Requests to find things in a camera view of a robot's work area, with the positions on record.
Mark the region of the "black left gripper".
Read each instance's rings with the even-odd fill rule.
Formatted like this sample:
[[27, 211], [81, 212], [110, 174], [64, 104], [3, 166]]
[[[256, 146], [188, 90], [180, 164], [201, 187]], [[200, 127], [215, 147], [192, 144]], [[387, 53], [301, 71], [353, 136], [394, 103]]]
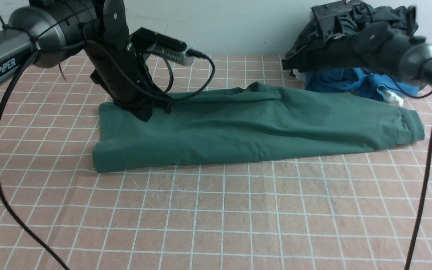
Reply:
[[112, 44], [90, 40], [88, 56], [94, 65], [91, 79], [113, 99], [113, 103], [148, 122], [153, 109], [170, 113], [172, 99], [155, 86], [143, 56], [120, 51]]

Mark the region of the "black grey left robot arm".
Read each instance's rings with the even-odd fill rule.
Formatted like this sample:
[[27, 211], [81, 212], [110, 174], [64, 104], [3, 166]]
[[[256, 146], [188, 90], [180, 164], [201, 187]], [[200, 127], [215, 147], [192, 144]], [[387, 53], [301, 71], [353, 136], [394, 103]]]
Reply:
[[130, 51], [123, 0], [31, 0], [0, 31], [0, 86], [34, 65], [49, 69], [85, 51], [91, 80], [116, 106], [148, 121], [153, 109], [170, 113], [171, 98], [152, 81], [145, 61], [152, 46]]

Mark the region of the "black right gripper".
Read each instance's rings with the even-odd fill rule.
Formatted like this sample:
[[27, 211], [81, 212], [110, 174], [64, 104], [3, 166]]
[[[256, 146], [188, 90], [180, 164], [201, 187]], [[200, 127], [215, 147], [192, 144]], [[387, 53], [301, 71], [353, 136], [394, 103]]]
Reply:
[[383, 73], [377, 63], [382, 49], [385, 23], [358, 24], [338, 22], [336, 35], [323, 40], [315, 22], [308, 23], [295, 41], [293, 48], [282, 60], [283, 70], [297, 69], [299, 72], [315, 72], [329, 69], [363, 68]]

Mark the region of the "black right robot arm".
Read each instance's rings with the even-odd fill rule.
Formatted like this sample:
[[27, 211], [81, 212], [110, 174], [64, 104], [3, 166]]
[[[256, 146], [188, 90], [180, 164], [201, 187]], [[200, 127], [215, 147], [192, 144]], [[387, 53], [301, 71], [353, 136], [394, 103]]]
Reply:
[[282, 60], [284, 70], [364, 68], [407, 83], [432, 86], [432, 45], [376, 22], [355, 35], [314, 38]]

